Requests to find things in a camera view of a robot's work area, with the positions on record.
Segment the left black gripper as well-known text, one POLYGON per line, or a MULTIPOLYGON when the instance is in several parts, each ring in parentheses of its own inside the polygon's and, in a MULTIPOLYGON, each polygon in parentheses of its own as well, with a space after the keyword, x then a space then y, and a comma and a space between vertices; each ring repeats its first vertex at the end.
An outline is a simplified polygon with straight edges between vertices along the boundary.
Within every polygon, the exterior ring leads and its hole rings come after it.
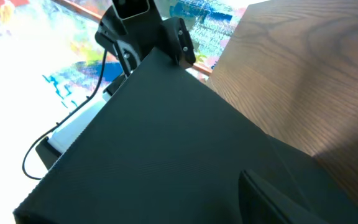
POLYGON ((112 6, 102 16, 95 33, 97 43, 112 53, 129 76, 156 46, 184 69, 196 62, 194 46, 185 21, 162 21, 156 6, 139 16, 122 20, 112 6))

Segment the black gift box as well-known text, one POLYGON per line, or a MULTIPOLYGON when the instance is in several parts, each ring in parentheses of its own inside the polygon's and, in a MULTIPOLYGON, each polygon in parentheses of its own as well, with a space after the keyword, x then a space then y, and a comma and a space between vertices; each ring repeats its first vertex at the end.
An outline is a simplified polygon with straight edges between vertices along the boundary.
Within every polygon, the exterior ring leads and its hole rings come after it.
POLYGON ((325 223, 358 207, 312 157, 265 134, 153 49, 14 210, 17 223, 244 223, 251 170, 325 223))

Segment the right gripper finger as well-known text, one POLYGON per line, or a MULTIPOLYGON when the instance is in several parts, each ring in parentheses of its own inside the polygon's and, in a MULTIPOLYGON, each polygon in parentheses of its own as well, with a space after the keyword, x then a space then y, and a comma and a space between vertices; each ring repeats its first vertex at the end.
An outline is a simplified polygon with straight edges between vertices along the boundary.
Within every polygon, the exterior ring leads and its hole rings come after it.
POLYGON ((241 172, 238 189, 239 210, 246 224, 325 223, 251 170, 241 172))

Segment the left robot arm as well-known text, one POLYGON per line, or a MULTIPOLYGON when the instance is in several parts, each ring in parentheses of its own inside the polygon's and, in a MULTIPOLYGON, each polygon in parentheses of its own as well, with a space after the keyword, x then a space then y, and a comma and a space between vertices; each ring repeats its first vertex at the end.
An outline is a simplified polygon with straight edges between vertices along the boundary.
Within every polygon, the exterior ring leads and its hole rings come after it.
POLYGON ((192 67, 196 62, 190 33, 182 18, 163 20, 154 6, 124 19, 120 13, 114 6, 109 7, 99 23, 95 39, 105 51, 118 59, 122 72, 103 90, 101 99, 96 99, 94 95, 88 96, 84 103, 35 142, 35 150, 48 169, 71 146, 153 48, 163 51, 174 64, 184 69, 192 67))

